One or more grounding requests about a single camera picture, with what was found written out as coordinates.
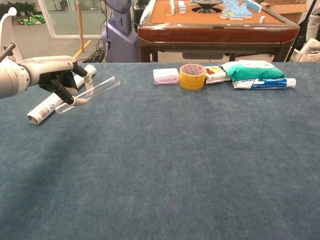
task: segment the roll of tape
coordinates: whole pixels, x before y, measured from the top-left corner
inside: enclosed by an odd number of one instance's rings
[[[179,85],[187,90],[200,90],[205,85],[206,69],[199,64],[186,64],[180,67]]]

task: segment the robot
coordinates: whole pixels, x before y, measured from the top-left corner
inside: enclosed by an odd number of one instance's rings
[[[105,23],[102,42],[107,63],[140,62],[138,34],[132,31],[131,0],[104,0],[112,9],[112,16]]]
[[[18,62],[9,60],[13,56],[14,43],[5,46],[0,54],[0,99],[20,94],[28,87],[40,88],[55,93],[64,103],[81,106],[85,98],[74,97],[78,88],[72,72],[84,78],[87,90],[93,87],[93,80],[84,68],[71,56],[45,56],[27,58]]]

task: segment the tube of cream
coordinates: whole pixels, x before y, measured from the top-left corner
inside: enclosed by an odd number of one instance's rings
[[[248,79],[232,82],[235,89],[285,89],[294,88],[296,79],[278,78],[278,79]]]

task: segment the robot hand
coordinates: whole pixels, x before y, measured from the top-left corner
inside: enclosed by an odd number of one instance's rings
[[[6,46],[0,55],[0,99],[24,92],[28,87],[40,88],[55,93],[63,102],[80,106],[85,98],[75,98],[78,88],[72,72],[84,78],[86,89],[93,87],[92,73],[87,72],[70,56],[46,56],[24,59],[20,62],[4,59],[12,56],[13,43]]]

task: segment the green package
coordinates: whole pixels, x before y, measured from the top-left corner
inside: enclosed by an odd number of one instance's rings
[[[221,65],[233,82],[247,79],[280,79],[284,73],[267,61],[239,60]]]

